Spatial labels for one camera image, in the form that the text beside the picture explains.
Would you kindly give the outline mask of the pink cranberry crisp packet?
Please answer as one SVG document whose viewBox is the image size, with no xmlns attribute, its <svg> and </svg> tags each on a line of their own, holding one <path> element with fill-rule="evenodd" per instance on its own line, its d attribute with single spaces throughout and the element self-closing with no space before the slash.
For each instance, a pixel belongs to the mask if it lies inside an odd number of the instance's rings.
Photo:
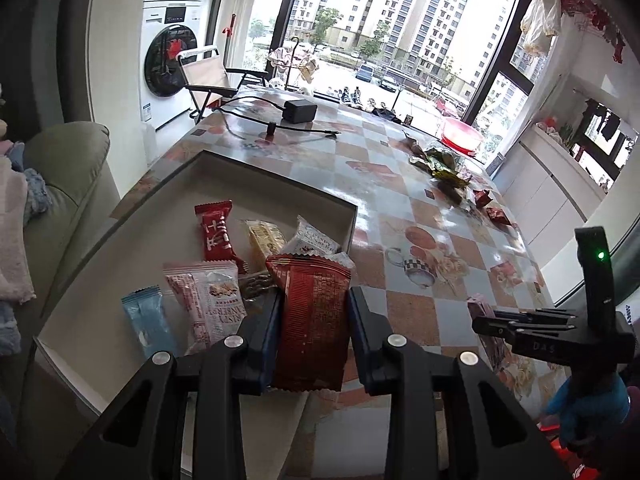
<svg viewBox="0 0 640 480">
<path fill-rule="evenodd" d="M 238 332 L 246 310 L 233 261 L 165 264 L 163 272 L 191 323 L 186 354 L 204 351 Z"/>
</svg>

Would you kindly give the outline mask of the dark red snack packet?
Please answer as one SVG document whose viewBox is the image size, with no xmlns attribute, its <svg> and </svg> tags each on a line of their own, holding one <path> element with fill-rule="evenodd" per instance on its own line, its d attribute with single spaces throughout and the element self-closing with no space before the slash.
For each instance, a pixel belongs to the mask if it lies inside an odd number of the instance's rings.
<svg viewBox="0 0 640 480">
<path fill-rule="evenodd" d="M 266 267 L 284 291 L 271 385 L 292 392 L 340 390 L 349 342 L 345 297 L 350 270 L 307 255 L 270 256 Z"/>
</svg>

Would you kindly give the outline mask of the red snack packet white lettering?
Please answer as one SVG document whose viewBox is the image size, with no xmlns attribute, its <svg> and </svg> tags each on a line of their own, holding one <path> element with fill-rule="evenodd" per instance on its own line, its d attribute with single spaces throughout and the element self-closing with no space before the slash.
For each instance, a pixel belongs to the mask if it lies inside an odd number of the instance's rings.
<svg viewBox="0 0 640 480">
<path fill-rule="evenodd" d="M 233 261 L 239 274 L 247 272 L 244 260 L 235 252 L 228 231 L 232 201 L 199 204 L 194 207 L 203 235 L 205 261 Z"/>
</svg>

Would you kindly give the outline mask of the yellow biscuit clear packet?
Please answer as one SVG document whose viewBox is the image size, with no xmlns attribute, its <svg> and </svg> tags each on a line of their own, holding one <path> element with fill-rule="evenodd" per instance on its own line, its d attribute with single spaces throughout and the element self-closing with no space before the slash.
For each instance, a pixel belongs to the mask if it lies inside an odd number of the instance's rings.
<svg viewBox="0 0 640 480">
<path fill-rule="evenodd" d="M 285 245 L 285 238 L 279 227 L 266 220 L 244 221 L 250 246 L 253 251 L 253 261 L 256 272 L 246 274 L 240 278 L 240 292 L 245 300 L 254 299 L 264 294 L 268 289 L 276 287 L 266 266 L 268 257 L 277 255 Z"/>
</svg>

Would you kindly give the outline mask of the purple snack packet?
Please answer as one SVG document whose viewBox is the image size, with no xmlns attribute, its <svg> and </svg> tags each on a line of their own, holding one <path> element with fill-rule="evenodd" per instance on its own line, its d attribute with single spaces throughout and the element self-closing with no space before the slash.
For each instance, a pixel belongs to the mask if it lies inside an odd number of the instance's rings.
<svg viewBox="0 0 640 480">
<path fill-rule="evenodd" d="M 472 318 L 472 329 L 480 338 L 492 370 L 494 372 L 502 370 L 509 362 L 511 351 L 503 336 L 500 336 L 498 330 L 491 325 L 491 322 L 496 319 L 494 308 L 480 294 L 472 295 L 466 300 L 466 306 Z"/>
</svg>

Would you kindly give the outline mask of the white cranberry crisp packet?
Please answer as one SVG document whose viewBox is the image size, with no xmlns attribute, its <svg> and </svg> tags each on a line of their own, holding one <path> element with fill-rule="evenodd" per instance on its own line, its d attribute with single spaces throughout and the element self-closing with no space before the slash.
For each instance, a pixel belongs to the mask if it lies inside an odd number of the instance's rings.
<svg viewBox="0 0 640 480">
<path fill-rule="evenodd" d="M 294 236 L 283 246 L 279 255 L 319 256 L 347 269 L 355 267 L 355 263 L 340 244 L 315 228 L 302 216 L 297 217 Z"/>
</svg>

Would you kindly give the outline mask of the red wrapper on table edge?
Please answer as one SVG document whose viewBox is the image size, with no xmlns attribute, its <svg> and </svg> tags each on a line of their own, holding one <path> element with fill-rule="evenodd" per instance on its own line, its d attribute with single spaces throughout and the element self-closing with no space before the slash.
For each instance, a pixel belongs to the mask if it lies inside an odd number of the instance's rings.
<svg viewBox="0 0 640 480">
<path fill-rule="evenodd" d="M 499 207 L 486 207 L 485 212 L 488 219 L 496 226 L 514 226 L 506 212 Z"/>
</svg>

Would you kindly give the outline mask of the small red wrapper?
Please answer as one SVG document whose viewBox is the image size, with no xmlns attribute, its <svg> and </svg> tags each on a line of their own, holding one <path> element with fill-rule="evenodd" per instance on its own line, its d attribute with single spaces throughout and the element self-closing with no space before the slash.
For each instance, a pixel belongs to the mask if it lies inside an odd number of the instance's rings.
<svg viewBox="0 0 640 480">
<path fill-rule="evenodd" d="M 475 206 L 477 206 L 478 209 L 482 209 L 492 202 L 492 197 L 488 190 L 474 190 L 473 196 Z"/>
</svg>

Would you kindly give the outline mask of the light blue stick packet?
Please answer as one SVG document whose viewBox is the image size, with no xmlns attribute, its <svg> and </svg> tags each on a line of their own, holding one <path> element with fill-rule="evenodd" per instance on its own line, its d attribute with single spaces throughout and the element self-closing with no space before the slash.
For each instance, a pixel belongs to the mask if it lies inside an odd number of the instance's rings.
<svg viewBox="0 0 640 480">
<path fill-rule="evenodd" d="M 157 285 L 130 292 L 120 302 L 147 359 L 160 351 L 178 356 L 163 307 L 163 294 Z"/>
</svg>

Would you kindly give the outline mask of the pile of green yellow wrappers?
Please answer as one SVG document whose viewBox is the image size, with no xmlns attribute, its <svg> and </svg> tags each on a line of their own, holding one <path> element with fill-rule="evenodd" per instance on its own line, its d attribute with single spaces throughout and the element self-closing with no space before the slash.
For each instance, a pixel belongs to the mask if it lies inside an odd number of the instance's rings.
<svg viewBox="0 0 640 480">
<path fill-rule="evenodd" d="M 425 171 L 435 180 L 436 188 L 450 203 L 460 206 L 466 200 L 469 181 L 457 172 L 457 159 L 451 152 L 442 151 L 435 145 L 426 150 L 416 139 L 406 136 L 402 145 L 409 152 L 409 164 Z"/>
</svg>

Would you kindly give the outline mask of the grey shallow cardboard box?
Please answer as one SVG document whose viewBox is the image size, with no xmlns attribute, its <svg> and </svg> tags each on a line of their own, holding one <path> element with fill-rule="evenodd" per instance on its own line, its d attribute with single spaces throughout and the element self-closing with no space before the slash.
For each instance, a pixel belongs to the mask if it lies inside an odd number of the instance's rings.
<svg viewBox="0 0 640 480">
<path fill-rule="evenodd" d="M 117 222 L 94 248 L 54 308 L 36 341 L 58 376 L 79 400 L 102 413 L 107 403 L 143 363 L 140 335 L 122 307 L 122 298 L 148 286 L 164 295 L 163 307 L 178 352 L 194 345 L 193 320 L 172 290 L 178 274 L 187 282 L 212 278 L 203 304 L 235 306 L 240 291 L 231 282 L 231 264 L 207 262 L 206 241 L 195 208 L 230 200 L 226 222 L 232 248 L 257 272 L 264 264 L 252 245 L 247 221 L 272 223 L 285 238 L 298 219 L 349 248 L 357 215 L 355 205 L 309 185 L 202 151 L 186 162 L 132 211 Z"/>
</svg>

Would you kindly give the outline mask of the pile of clothes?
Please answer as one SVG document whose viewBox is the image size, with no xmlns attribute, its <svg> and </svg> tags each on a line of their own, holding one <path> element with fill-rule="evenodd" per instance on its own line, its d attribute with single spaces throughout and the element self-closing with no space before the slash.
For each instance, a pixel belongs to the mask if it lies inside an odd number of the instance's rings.
<svg viewBox="0 0 640 480">
<path fill-rule="evenodd" d="M 21 333 L 14 309 L 35 298 L 24 227 L 47 212 L 52 198 L 42 175 L 24 166 L 25 144 L 8 139 L 1 121 L 1 355 L 21 351 Z"/>
</svg>

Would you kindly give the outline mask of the black power adapter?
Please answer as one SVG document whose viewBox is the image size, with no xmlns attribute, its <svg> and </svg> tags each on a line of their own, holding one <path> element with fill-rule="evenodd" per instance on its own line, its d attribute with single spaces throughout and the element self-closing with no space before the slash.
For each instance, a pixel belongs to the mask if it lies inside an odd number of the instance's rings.
<svg viewBox="0 0 640 480">
<path fill-rule="evenodd" d="M 289 124 L 313 122 L 318 105 L 304 99 L 289 100 L 283 104 L 282 119 Z"/>
</svg>

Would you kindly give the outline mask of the folding chair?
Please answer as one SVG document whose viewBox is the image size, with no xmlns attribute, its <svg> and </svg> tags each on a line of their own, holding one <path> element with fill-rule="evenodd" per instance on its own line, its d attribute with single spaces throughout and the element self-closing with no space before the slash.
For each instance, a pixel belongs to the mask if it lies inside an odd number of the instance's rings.
<svg viewBox="0 0 640 480">
<path fill-rule="evenodd" d="M 269 74 L 263 70 L 224 66 L 218 49 L 209 46 L 182 50 L 176 55 L 178 69 L 194 105 L 190 117 L 198 124 L 206 110 L 231 100 L 244 84 L 267 85 Z"/>
</svg>

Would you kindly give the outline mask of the white washing machine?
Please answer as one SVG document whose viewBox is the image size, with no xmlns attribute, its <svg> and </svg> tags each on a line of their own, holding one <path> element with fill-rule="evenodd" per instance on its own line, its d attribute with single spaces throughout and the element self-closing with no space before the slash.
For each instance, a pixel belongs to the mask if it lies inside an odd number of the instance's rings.
<svg viewBox="0 0 640 480">
<path fill-rule="evenodd" d="M 143 0 L 140 42 L 140 115 L 154 129 L 192 104 L 178 54 L 204 44 L 210 0 Z"/>
</svg>

